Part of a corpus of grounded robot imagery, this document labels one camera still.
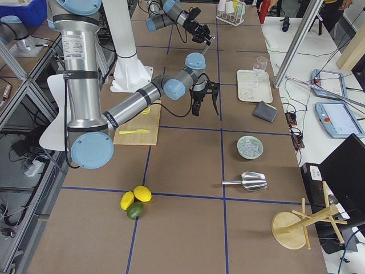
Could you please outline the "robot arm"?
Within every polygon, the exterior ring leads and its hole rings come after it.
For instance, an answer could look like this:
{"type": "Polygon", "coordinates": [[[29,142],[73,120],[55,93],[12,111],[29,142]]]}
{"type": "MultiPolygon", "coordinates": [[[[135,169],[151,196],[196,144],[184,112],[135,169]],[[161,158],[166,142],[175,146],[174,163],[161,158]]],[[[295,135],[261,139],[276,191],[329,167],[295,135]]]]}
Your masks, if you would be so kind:
{"type": "Polygon", "coordinates": [[[180,25],[192,36],[192,41],[210,46],[213,37],[210,35],[209,27],[196,21],[201,13],[199,7],[187,11],[180,6],[179,1],[148,1],[147,10],[149,16],[145,22],[149,31],[180,25]]]}
{"type": "Polygon", "coordinates": [[[96,169],[113,156],[110,131],[130,121],[162,96],[177,100],[190,94],[189,113],[198,115],[203,98],[216,100],[220,85],[205,69],[203,53],[191,53],[175,76],[153,77],[153,69],[137,56],[126,1],[48,1],[48,24],[62,36],[65,70],[61,131],[66,161],[71,168],[96,169]],[[96,57],[99,13],[104,11],[117,63],[113,84],[129,97],[108,111],[100,105],[100,76],[96,57]]]}

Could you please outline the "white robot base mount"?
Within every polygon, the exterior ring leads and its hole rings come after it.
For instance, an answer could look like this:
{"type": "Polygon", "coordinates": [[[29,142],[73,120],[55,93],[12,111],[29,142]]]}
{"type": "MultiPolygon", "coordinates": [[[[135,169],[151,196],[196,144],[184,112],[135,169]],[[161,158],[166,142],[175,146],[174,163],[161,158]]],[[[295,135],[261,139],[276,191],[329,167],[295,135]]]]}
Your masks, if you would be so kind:
{"type": "Polygon", "coordinates": [[[117,55],[112,92],[134,92],[151,82],[153,67],[144,66],[137,56],[127,1],[102,2],[117,55]]]}

